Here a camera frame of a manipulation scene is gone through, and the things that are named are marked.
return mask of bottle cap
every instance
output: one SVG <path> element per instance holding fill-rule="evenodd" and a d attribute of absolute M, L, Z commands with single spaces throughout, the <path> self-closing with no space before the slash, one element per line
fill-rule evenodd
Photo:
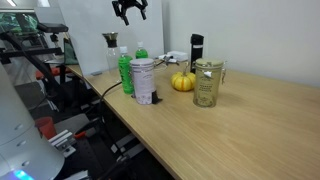
<path fill-rule="evenodd" d="M 128 53 L 128 48 L 127 48 L 127 46 L 121 46 L 120 47 L 120 53 Z"/>
<path fill-rule="evenodd" d="M 138 42 L 138 47 L 142 48 L 143 47 L 143 42 Z"/>

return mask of white container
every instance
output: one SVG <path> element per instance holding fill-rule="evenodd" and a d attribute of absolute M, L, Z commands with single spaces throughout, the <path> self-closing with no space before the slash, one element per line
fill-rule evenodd
<path fill-rule="evenodd" d="M 153 59 L 134 59 L 130 61 L 134 94 L 139 104 L 151 104 L 154 83 Z"/>

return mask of small pumpkin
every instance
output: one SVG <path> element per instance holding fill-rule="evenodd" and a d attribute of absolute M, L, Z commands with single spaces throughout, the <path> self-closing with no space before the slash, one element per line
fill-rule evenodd
<path fill-rule="evenodd" d="M 196 81 L 196 75 L 187 72 L 188 63 L 183 72 L 176 72 L 171 76 L 171 85 L 174 89 L 178 91 L 190 91 L 194 88 Z"/>

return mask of black bottle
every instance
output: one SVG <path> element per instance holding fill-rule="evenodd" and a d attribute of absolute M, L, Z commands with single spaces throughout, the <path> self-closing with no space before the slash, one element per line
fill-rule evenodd
<path fill-rule="evenodd" d="M 203 36 L 199 34 L 192 34 L 191 36 L 191 65 L 190 72 L 195 73 L 195 61 L 199 58 L 202 58 L 203 52 Z"/>

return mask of jar lid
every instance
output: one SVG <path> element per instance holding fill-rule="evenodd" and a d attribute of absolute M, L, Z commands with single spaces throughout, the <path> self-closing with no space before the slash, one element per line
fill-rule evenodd
<path fill-rule="evenodd" d="M 221 68 L 224 62 L 217 59 L 197 59 L 196 66 L 203 68 Z"/>
<path fill-rule="evenodd" d="M 148 58 L 133 59 L 130 61 L 131 66 L 153 66 L 154 60 Z"/>

